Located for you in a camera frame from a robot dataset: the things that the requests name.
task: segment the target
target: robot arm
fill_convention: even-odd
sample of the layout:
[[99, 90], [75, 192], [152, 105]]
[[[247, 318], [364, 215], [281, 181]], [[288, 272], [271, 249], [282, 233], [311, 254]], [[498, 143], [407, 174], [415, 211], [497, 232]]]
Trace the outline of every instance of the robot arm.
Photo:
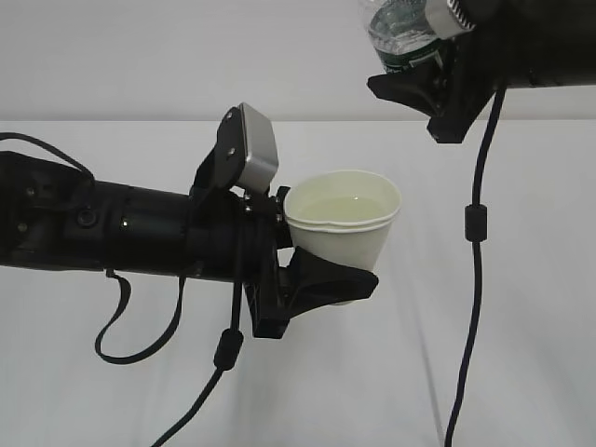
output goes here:
[[[368, 85], [378, 98], [428, 115], [439, 143], [461, 143], [500, 83], [596, 84], [591, 0], [427, 0], [426, 15], [443, 38], [438, 58], [371, 77]], [[465, 26], [457, 29], [454, 18]]]
[[[271, 122], [241, 104], [218, 129], [189, 195], [95, 181], [74, 168], [0, 152], [0, 264], [42, 270], [118, 270], [244, 284], [258, 338], [279, 339], [290, 320], [323, 305], [365, 299], [378, 279], [292, 246], [283, 202], [269, 196], [278, 170]], [[230, 191], [238, 186], [244, 197]], [[241, 268], [237, 269], [238, 245]], [[236, 278], [241, 271], [242, 278]]]

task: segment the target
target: white backdrop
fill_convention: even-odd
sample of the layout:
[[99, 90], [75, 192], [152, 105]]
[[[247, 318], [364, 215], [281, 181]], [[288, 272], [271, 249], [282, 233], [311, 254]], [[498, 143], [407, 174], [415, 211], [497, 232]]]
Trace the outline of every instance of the white backdrop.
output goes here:
[[[424, 119], [382, 73], [357, 0], [0, 0], [0, 120]], [[596, 118], [596, 88], [508, 93], [510, 119]]]
[[[217, 123], [0, 123], [46, 139], [99, 179], [185, 192]], [[172, 446], [437, 447], [472, 301], [463, 209], [483, 124], [439, 147], [423, 123], [279, 123], [276, 184], [330, 169], [393, 179], [404, 208], [368, 302], [321, 309], [281, 342], [248, 337], [237, 368]], [[458, 447], [596, 445], [596, 161], [593, 121], [503, 122], [484, 201], [485, 303]], [[40, 155], [20, 143], [1, 149]], [[129, 310], [106, 338], [146, 347], [173, 311], [176, 280], [129, 275]], [[192, 281], [171, 343], [132, 367], [93, 340], [117, 286], [101, 274], [0, 268], [0, 445], [146, 446], [212, 371], [231, 288]], [[248, 312], [242, 321], [250, 332]]]

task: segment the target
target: paper cup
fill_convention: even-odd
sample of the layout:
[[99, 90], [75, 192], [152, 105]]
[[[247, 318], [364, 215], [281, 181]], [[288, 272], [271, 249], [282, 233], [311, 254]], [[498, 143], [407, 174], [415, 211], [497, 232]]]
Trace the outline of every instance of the paper cup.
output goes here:
[[311, 178], [284, 202], [294, 246], [332, 263], [372, 271], [401, 206], [390, 180], [361, 170]]

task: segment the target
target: green bottle label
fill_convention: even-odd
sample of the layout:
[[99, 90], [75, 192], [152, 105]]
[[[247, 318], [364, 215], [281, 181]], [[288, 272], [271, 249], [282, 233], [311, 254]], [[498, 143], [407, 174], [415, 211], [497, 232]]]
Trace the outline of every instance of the green bottle label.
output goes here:
[[416, 51], [399, 55], [385, 53], [379, 49], [377, 49], [376, 52], [381, 58], [381, 62], [383, 63], [386, 72], [402, 73], [430, 59], [439, 58], [440, 60], [439, 49], [441, 43], [442, 41], [437, 39]]

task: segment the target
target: cable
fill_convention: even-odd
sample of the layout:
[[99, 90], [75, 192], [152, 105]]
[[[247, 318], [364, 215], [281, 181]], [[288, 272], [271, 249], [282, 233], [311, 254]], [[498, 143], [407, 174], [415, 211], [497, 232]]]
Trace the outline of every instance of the cable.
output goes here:
[[478, 160], [476, 162], [476, 170], [474, 172], [474, 183], [472, 185], [472, 205], [466, 210], [466, 233], [467, 239], [472, 242], [472, 256], [474, 258], [474, 304], [472, 306], [472, 315], [469, 322], [469, 331], [467, 334], [466, 348], [459, 368], [459, 376], [457, 379], [457, 390], [455, 393], [455, 402], [447, 426], [445, 434], [445, 447], [452, 447], [455, 433], [455, 426], [457, 419], [464, 403], [464, 396], [466, 393], [466, 380], [469, 371], [469, 363], [472, 358], [474, 344], [476, 342], [476, 335], [478, 333], [478, 326], [481, 317], [482, 305], [482, 252], [481, 243], [486, 239], [486, 219], [487, 210], [481, 204], [481, 189], [482, 178], [484, 176], [484, 168], [486, 166], [486, 159], [488, 151], [493, 142], [494, 132], [503, 109], [503, 102], [505, 101], [505, 93], [507, 85], [501, 85], [495, 96], [493, 109], [484, 132], [481, 149], [478, 153]]
[[[35, 146], [41, 147], [42, 149], [49, 152], [50, 154], [65, 161], [66, 163], [69, 163], [70, 165], [74, 166], [79, 171], [81, 171], [81, 173], [85, 177], [87, 177], [87, 179], [89, 181], [89, 186], [88, 186], [88, 190], [87, 190], [88, 196], [91, 194], [91, 192], [95, 188], [95, 177], [93, 176], [93, 173], [89, 169], [87, 169], [82, 163], [79, 163], [74, 158], [72, 158], [71, 156], [68, 156], [63, 151], [61, 151], [60, 149], [58, 149], [55, 146], [52, 146], [48, 142], [43, 142], [41, 140], [36, 139], [35, 137], [31, 137], [31, 136], [25, 135], [23, 133], [0, 132], [0, 142], [3, 142], [5, 140], [20, 140], [22, 142], [28, 142], [30, 144], [34, 144]], [[84, 204], [85, 204], [85, 199], [81, 198], [79, 201], [77, 201], [75, 203], [69, 203], [69, 204], [66, 204], [63, 206], [55, 206], [55, 207], [52, 207], [49, 209], [44, 208], [44, 207], [36, 207], [36, 208], [39, 208], [42, 210], [63, 211], [63, 210], [72, 210], [72, 209], [75, 209], [75, 208], [77, 208], [81, 205], [84, 205]]]
[[188, 424], [193, 417], [195, 417], [195, 415], [203, 406], [203, 403], [205, 403], [205, 400], [207, 400], [207, 398], [209, 397], [209, 394], [211, 394], [211, 391], [213, 391], [215, 386], [222, 378], [223, 374], [224, 371], [219, 369], [213, 372], [211, 379], [207, 382], [205, 388], [203, 388], [203, 391], [198, 396], [198, 399], [196, 399], [195, 403], [190, 408], [190, 410], [183, 417], [181, 417], [180, 420], [176, 424], [174, 424], [166, 433], [161, 435], [161, 437], [152, 445], [152, 447], [161, 447], [162, 445], [164, 445], [166, 442], [168, 442], [170, 438], [172, 438], [176, 433], [183, 429], [183, 427], [186, 424]]
[[21, 140], [22, 142], [29, 142], [30, 144], [34, 144], [38, 147], [41, 147], [45, 151], [50, 152], [52, 155], [73, 165], [75, 168], [77, 168], [78, 170], [83, 172], [85, 174], [85, 176], [88, 177], [90, 180], [95, 181], [95, 177], [93, 176], [93, 174], [91, 173], [91, 171], [89, 169], [85, 168], [85, 166], [83, 166], [81, 163], [76, 161], [74, 158], [66, 155], [63, 151], [61, 151], [60, 149], [58, 149], [55, 146], [52, 146], [48, 142], [42, 142], [41, 140], [37, 140], [34, 137], [25, 135], [24, 133], [0, 132], [0, 142], [3, 142], [4, 140]]
[[205, 400], [209, 397], [215, 386], [219, 383], [225, 371], [230, 371], [234, 368], [244, 336], [239, 330], [240, 326], [240, 311], [242, 309], [242, 267], [243, 267], [243, 244], [244, 244], [244, 202], [240, 201], [240, 208], [237, 216], [237, 249], [234, 268], [234, 292], [232, 296], [232, 317], [230, 320], [230, 327], [223, 331], [220, 343], [215, 352], [215, 371], [211, 379], [207, 382], [203, 391], [193, 403], [193, 406], [174, 424], [166, 433], [164, 433], [151, 447], [161, 447], [168, 440], [170, 440], [176, 433], [188, 424], [193, 417], [196, 416], [201, 409]]

